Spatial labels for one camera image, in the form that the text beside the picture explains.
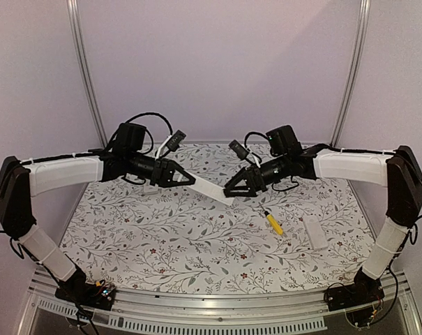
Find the white remote control with batteries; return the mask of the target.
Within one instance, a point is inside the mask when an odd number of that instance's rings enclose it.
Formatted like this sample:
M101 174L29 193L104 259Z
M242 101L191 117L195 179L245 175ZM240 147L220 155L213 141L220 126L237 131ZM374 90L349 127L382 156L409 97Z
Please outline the white remote control with batteries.
M190 189L222 204L232 206L234 198L227 198L222 187L198 176L194 176L194 178L195 183L188 186Z

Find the yellow handled screwdriver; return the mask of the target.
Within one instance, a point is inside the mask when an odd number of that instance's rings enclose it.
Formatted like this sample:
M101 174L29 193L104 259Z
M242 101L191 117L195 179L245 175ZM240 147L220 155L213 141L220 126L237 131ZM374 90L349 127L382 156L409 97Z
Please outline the yellow handled screwdriver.
M263 215L265 216L265 218L267 219L267 221L273 228L274 232L280 236L283 236L284 232L283 232L282 226L277 222L277 220L273 217L273 215L269 211L267 211L263 206L260 206L260 207L263 212Z

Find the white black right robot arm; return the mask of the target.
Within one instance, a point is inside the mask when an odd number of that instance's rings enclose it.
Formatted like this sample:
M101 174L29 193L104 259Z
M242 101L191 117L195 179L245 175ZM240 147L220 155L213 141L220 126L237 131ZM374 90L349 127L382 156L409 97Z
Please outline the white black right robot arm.
M363 304L374 295L379 279L391 270L406 245L415 244L419 237L422 171L412 148L346 149L324 143L303 148L290 125L274 128L263 136L269 142L272 159L239 170L225 184L225 196L253 198L287 177L346 179L367 188L382 187L386 192L381 198L386 203L381 230L348 290L353 304Z

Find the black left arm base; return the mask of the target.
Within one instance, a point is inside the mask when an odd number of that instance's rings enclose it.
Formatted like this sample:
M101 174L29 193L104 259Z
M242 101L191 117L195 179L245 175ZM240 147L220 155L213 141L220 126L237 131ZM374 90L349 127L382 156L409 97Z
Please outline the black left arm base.
M112 310L115 296L115 284L106 280L91 282L82 277L61 281L55 292L58 299L105 311Z

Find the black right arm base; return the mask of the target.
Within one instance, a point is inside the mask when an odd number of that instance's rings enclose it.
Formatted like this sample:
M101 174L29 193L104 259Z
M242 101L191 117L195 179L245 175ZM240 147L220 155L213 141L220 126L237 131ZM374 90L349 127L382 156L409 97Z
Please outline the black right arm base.
M349 285L334 283L324 292L324 302L330 311L378 302L383 298L384 291L379 280L360 280Z

